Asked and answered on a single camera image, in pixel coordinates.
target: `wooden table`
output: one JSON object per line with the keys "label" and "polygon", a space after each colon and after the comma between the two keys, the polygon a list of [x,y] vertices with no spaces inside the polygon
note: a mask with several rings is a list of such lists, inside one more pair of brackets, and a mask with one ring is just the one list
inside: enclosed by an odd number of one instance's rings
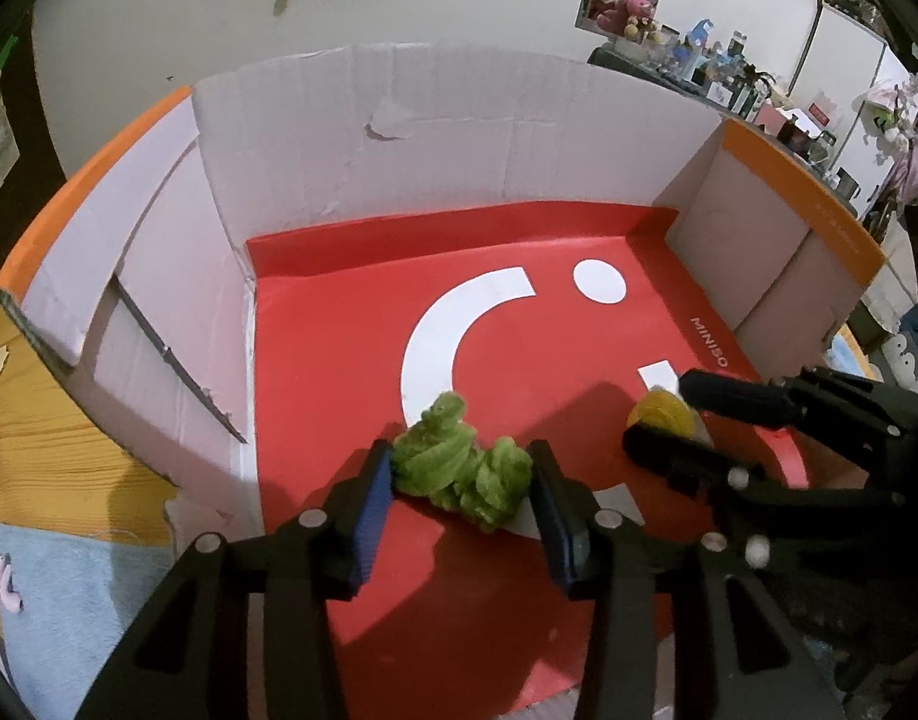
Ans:
{"label": "wooden table", "polygon": [[[175,489],[99,431],[0,307],[0,522],[112,541],[168,545]],[[126,533],[101,533],[125,530]]]}

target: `yellow ball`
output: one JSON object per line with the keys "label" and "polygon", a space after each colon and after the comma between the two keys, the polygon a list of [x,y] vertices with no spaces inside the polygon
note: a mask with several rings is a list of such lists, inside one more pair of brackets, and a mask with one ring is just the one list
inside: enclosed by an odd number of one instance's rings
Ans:
{"label": "yellow ball", "polygon": [[696,437],[696,424],[692,410],[667,389],[650,389],[645,397],[633,406],[626,427],[641,422],[647,427],[666,430],[684,439]]}

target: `pink plush toy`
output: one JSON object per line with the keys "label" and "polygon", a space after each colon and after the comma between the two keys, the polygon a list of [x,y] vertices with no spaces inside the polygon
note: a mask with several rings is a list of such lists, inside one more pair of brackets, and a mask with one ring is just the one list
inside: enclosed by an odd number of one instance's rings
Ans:
{"label": "pink plush toy", "polygon": [[621,35],[630,18],[651,20],[655,14],[651,0],[616,0],[609,3],[609,9],[599,14],[595,23],[601,30]]}

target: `metal rivet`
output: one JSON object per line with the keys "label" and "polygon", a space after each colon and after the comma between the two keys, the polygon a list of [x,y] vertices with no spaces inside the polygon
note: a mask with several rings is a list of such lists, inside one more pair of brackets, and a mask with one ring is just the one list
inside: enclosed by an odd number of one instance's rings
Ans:
{"label": "metal rivet", "polygon": [[749,470],[742,466],[735,466],[729,469],[726,475],[726,483],[733,490],[745,490],[749,486]]}
{"label": "metal rivet", "polygon": [[699,539],[699,543],[710,552],[722,552],[729,546],[729,541],[726,539],[726,536],[716,531],[705,533],[705,535]]}
{"label": "metal rivet", "polygon": [[203,533],[196,539],[196,552],[202,552],[203,555],[215,552],[221,546],[222,538],[219,538],[216,533]]}
{"label": "metal rivet", "polygon": [[622,514],[614,509],[600,509],[595,513],[595,523],[603,528],[614,530],[622,524]]}
{"label": "metal rivet", "polygon": [[769,565],[772,546],[765,536],[749,536],[746,541],[746,562],[750,568],[762,570]]}
{"label": "metal rivet", "polygon": [[318,528],[325,525],[328,519],[328,514],[322,509],[306,509],[299,515],[299,525],[304,528]]}

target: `green plush toy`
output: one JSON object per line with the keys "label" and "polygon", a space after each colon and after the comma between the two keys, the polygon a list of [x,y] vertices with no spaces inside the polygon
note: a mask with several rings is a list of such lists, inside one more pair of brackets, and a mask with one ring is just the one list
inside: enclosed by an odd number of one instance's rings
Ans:
{"label": "green plush toy", "polygon": [[466,401],[444,392],[393,442],[395,488],[460,512],[491,533],[508,522],[529,493],[532,458],[508,436],[483,451],[462,422]]}

